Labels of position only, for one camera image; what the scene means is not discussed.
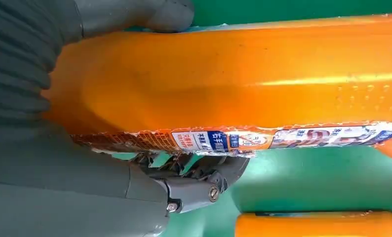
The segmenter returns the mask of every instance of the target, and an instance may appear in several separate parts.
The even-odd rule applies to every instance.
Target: blue label
[[[221,131],[208,131],[209,142],[214,151],[227,152],[227,135]]]
[[[239,146],[239,135],[231,134],[230,135],[230,147],[238,148]]]
[[[381,131],[376,137],[364,142],[363,145],[375,145],[392,138],[392,131]]]

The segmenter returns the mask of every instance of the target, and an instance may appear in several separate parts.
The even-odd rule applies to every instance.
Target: gray glove
[[[193,21],[191,0],[75,0],[84,38],[120,31],[130,26],[174,33]]]

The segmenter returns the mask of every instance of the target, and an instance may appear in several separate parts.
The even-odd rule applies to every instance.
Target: sticker
[[[310,124],[283,128],[255,126],[160,129],[138,133],[71,135],[80,145],[109,152],[166,151],[252,157],[253,151],[376,145],[392,138],[392,122]]]
[[[221,131],[209,131],[209,141],[212,149],[219,152],[228,151],[227,136]]]
[[[276,132],[270,149],[375,145],[392,138],[392,124],[314,127]]]
[[[173,132],[172,135],[185,151],[228,151],[227,135],[221,131]]]
[[[260,133],[248,133],[239,136],[239,145],[245,147],[260,146],[267,142],[267,138],[264,134]]]

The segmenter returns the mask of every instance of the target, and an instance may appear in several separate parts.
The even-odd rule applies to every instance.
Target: screw
[[[177,209],[179,208],[179,205],[177,205],[176,203],[169,203],[167,206],[167,211],[168,212],[175,212]]]
[[[209,190],[209,199],[211,202],[216,202],[218,200],[218,197],[219,197],[218,186],[213,185],[212,187],[210,187]]]

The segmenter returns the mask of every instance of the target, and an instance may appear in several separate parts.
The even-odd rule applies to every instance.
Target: green floor
[[[392,13],[392,0],[195,0],[195,26]],[[392,159],[368,147],[265,151],[214,205],[163,237],[232,237],[240,212],[392,211]]]

